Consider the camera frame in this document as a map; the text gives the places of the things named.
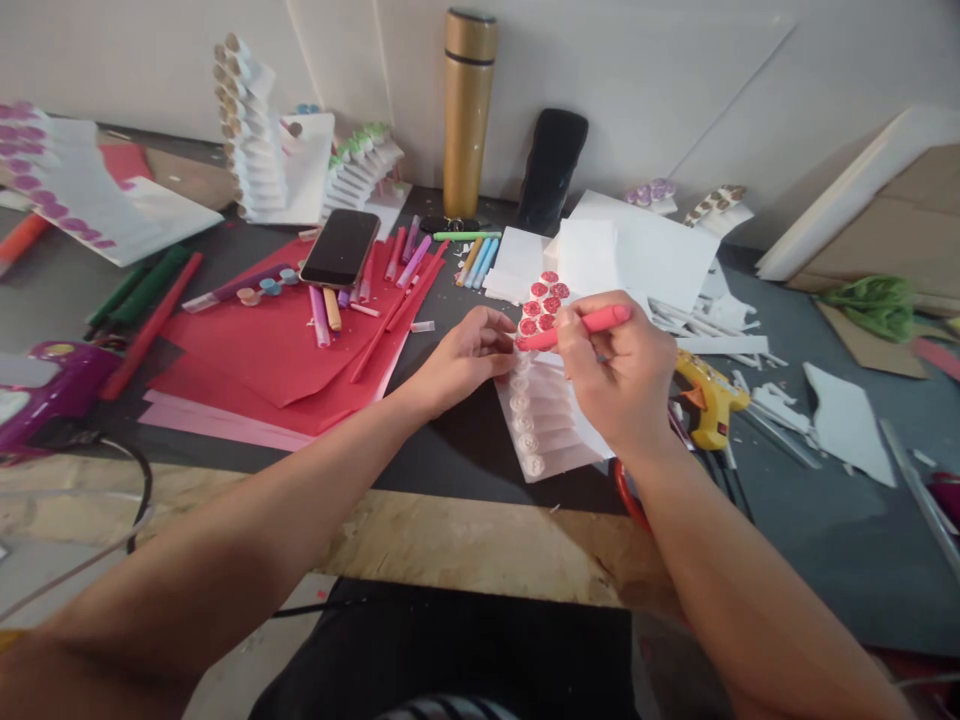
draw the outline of smartphone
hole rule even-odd
[[[337,208],[313,244],[300,279],[332,288],[352,287],[363,272],[379,229],[380,218],[373,213]]]

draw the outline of left hand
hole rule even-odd
[[[517,326],[502,312],[477,306],[447,333],[404,387],[438,417],[486,380],[514,368],[517,356],[507,333],[516,331]]]

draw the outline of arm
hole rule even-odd
[[[315,567],[404,441],[513,367],[505,333],[515,329],[475,308],[383,401],[145,543],[0,655],[0,706],[26,687],[30,717],[57,708],[83,717],[104,703],[126,707],[124,698],[138,716],[182,712],[203,673]]]
[[[588,338],[579,314],[633,316]],[[687,618],[741,717],[906,718],[907,705],[849,632],[710,481],[665,419],[676,342],[624,293],[558,317],[584,414],[630,471]],[[598,361],[597,353],[608,358]]]

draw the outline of red paper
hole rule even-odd
[[[910,349],[917,357],[933,363],[947,375],[960,382],[960,358],[946,348],[940,347],[924,338],[914,338]]]
[[[389,253],[380,245],[374,246],[373,297],[367,307],[385,313],[402,291],[383,280]],[[282,262],[295,268],[309,250],[309,243],[294,240],[238,278]],[[308,325],[313,318],[309,293],[301,283],[252,308],[231,299],[196,315],[181,312],[167,323],[163,336],[281,408],[326,387],[366,347],[381,322],[349,310],[341,310],[341,317],[340,337],[329,348],[318,348]]]
[[[443,265],[444,262],[441,261],[432,276],[422,278],[420,282],[427,282],[428,287],[432,285]],[[401,328],[410,326],[421,304],[422,299],[404,312],[400,321]],[[360,313],[344,310],[344,323],[351,322],[357,315]],[[371,319],[382,322],[384,318]],[[344,417],[370,404],[405,337],[405,331],[385,334],[371,356],[360,382],[350,382],[353,370],[360,362],[358,354],[323,390],[283,408],[272,405],[257,393],[191,355],[181,357],[148,385],[159,392],[211,405],[271,425],[279,425],[294,432],[319,435]],[[329,348],[317,349],[318,353],[329,351]]]
[[[142,145],[136,143],[101,145],[100,152],[103,154],[103,164],[107,172],[113,176],[117,184],[135,177],[153,180],[153,173],[147,165]]]

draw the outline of gold water bottle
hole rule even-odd
[[[497,35],[495,17],[447,11],[443,213],[450,218],[477,214]]]

